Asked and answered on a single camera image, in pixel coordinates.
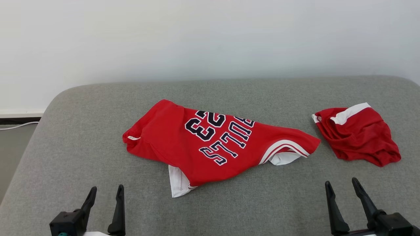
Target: gray fabric surface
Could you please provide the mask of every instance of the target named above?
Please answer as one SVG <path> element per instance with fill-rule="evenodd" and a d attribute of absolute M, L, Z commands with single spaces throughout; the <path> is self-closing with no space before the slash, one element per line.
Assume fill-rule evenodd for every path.
<path fill-rule="evenodd" d="M 161 99 L 291 127 L 321 137 L 311 114 L 368 102 L 390 126 L 402 160 L 380 168 L 335 157 L 324 139 L 307 159 L 270 163 L 171 198 L 168 167 L 135 157 L 121 135 Z M 0 206 L 0 234 L 49 235 L 48 223 L 98 187 L 88 230 L 106 232 L 118 184 L 127 235 L 330 235 L 330 180 L 351 229 L 366 227 L 351 178 L 378 208 L 420 226 L 420 88 L 387 76 L 98 84 L 64 91 L 49 105 Z"/>

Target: floor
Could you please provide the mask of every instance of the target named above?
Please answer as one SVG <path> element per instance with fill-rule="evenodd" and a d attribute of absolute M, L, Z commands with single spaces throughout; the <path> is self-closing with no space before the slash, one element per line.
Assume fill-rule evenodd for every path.
<path fill-rule="evenodd" d="M 36 124 L 31 124 L 11 130 L 0 130 L 0 204 L 36 127 Z"/>

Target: white wall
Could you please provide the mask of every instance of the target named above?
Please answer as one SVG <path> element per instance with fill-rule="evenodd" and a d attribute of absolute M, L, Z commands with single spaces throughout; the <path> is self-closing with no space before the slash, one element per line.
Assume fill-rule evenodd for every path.
<path fill-rule="evenodd" d="M 0 112 L 78 85 L 387 74 L 420 84 L 418 0 L 0 0 Z"/>

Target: jersey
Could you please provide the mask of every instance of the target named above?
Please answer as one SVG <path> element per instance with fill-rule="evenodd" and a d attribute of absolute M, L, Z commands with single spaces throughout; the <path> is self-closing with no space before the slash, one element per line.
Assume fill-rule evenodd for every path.
<path fill-rule="evenodd" d="M 124 133 L 123 142 L 131 154 L 168 164 L 172 197 L 179 197 L 267 161 L 284 165 L 307 157 L 320 140 L 300 130 L 161 100 Z"/>

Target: white cable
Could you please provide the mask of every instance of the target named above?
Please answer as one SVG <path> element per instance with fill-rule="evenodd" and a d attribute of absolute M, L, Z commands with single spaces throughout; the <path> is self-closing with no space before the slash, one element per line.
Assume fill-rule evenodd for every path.
<path fill-rule="evenodd" d="M 19 128 L 19 127 L 22 127 L 22 126 L 25 126 L 25 125 L 38 124 L 38 123 L 39 123 L 39 121 L 33 121 L 33 122 L 28 122 L 28 123 L 25 123 L 25 124 L 21 124 L 21 125 L 19 125 L 19 126 L 15 126 L 15 127 L 10 127 L 10 128 L 0 128 L 0 130 L 8 130 L 8 129 L 13 129 L 13 128 Z"/>

